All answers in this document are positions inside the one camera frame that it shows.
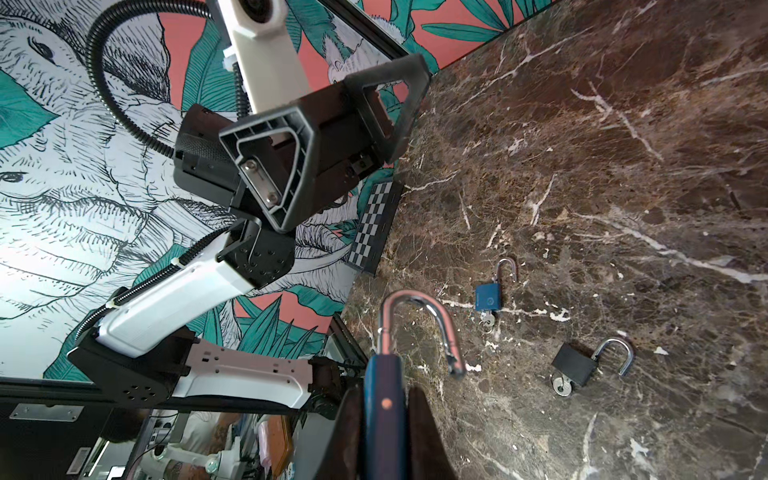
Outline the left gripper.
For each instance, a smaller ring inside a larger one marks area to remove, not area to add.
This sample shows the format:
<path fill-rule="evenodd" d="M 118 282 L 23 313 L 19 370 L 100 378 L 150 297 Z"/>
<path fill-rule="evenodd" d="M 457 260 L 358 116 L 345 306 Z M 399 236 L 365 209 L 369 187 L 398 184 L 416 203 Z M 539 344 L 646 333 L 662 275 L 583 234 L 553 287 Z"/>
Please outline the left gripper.
<path fill-rule="evenodd" d="M 264 217 L 288 233 L 406 150 L 431 81 L 411 54 L 219 132 Z"/>

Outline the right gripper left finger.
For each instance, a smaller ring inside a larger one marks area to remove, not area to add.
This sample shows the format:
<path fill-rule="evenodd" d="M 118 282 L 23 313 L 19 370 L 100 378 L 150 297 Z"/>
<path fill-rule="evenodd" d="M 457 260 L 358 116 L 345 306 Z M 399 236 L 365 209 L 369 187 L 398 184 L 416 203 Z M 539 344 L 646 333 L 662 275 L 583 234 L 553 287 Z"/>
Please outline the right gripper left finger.
<path fill-rule="evenodd" d="M 346 392 L 339 407 L 315 480 L 355 480 L 359 477 L 363 423 L 363 391 L 361 387 L 354 387 Z"/>

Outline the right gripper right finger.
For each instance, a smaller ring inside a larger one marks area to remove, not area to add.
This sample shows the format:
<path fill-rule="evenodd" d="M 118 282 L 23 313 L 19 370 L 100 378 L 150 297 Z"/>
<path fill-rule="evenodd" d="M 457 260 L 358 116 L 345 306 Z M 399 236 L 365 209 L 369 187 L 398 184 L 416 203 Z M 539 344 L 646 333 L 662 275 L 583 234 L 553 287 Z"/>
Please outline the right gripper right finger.
<path fill-rule="evenodd" d="M 427 397 L 418 386 L 408 390 L 408 478 L 456 480 Z"/>

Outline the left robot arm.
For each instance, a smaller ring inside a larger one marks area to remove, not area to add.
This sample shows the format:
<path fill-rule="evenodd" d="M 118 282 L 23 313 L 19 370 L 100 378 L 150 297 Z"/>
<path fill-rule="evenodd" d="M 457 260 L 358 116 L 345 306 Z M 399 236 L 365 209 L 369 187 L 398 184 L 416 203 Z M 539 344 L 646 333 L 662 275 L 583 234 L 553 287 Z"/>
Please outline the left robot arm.
<path fill-rule="evenodd" d="M 266 328 L 276 350 L 264 355 L 202 339 L 189 323 L 285 277 L 298 225 L 403 153 L 429 83 L 413 54 L 235 122 L 192 106 L 174 149 L 176 181 L 236 221 L 117 290 L 84 320 L 68 360 L 126 408 L 333 417 L 351 385 L 336 361 L 303 358 L 284 329 Z"/>

